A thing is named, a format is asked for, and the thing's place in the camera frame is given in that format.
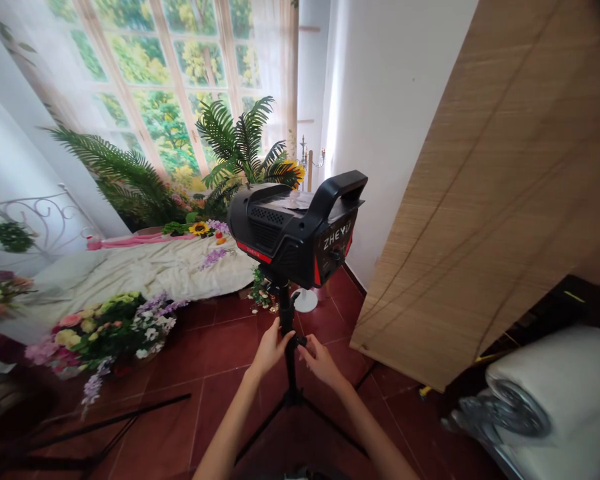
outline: red stripe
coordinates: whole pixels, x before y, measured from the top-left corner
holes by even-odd
[[[313,265],[313,283],[314,283],[314,285],[317,285],[319,287],[322,284],[320,283],[320,270],[318,270],[318,258],[317,257],[313,258],[313,263],[314,263],[314,265]]]
[[[349,254],[349,249],[351,248],[351,240],[353,240],[353,229],[351,229],[351,234],[349,236],[349,242],[347,243],[347,249],[345,250],[345,257]]]
[[[244,250],[248,254],[262,260],[265,263],[271,263],[271,259],[269,257],[267,257],[266,255],[263,255],[262,253],[258,252],[258,250],[254,250],[254,249],[246,246],[244,243],[241,243],[238,241],[236,241],[236,244],[238,245],[238,248],[240,250]]]

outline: hand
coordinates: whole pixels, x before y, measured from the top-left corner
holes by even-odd
[[[280,317],[276,317],[272,326],[269,327],[262,336],[262,340],[260,340],[260,346],[250,367],[260,377],[264,376],[282,358],[289,340],[295,335],[295,331],[291,330],[280,343],[277,343],[279,329]]]
[[[307,348],[299,345],[298,350],[300,350],[300,360],[304,359],[313,374],[336,393],[340,392],[343,387],[350,385],[336,367],[329,350],[318,342],[315,336],[307,335]]]

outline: vent grille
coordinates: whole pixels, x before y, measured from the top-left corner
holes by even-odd
[[[251,226],[253,227],[256,244],[266,250],[272,250],[275,241],[278,239],[278,234],[280,234],[280,228],[258,221],[252,221]]]
[[[285,218],[282,216],[282,214],[270,210],[264,210],[258,207],[251,209],[251,218],[266,220],[268,222],[275,223],[276,225],[282,225],[285,222]]]

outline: white blanket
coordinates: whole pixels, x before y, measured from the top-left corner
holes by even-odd
[[[62,317],[118,293],[140,291],[150,299],[166,291],[176,301],[200,300],[239,290],[252,282],[257,262],[238,250],[230,237],[222,245],[229,253],[210,268],[200,270],[209,252],[220,248],[216,241],[210,237],[108,250],[102,263],[62,294],[63,300],[20,308],[12,319],[0,321],[0,333],[30,345]],[[72,257],[58,262],[52,268],[71,271]]]

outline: artificial palm plant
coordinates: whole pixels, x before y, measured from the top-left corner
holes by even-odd
[[[100,193],[136,228],[184,221],[187,214],[172,198],[153,166],[136,151],[124,151],[97,135],[64,127],[47,129],[96,175]]]
[[[272,97],[255,102],[233,124],[227,106],[220,100],[202,104],[196,124],[200,136],[216,155],[217,165],[204,178],[213,191],[207,198],[212,204],[228,202],[245,183],[284,183],[297,187],[304,178],[304,168],[287,159],[286,142],[276,142],[269,152],[260,156],[262,128],[273,111]]]

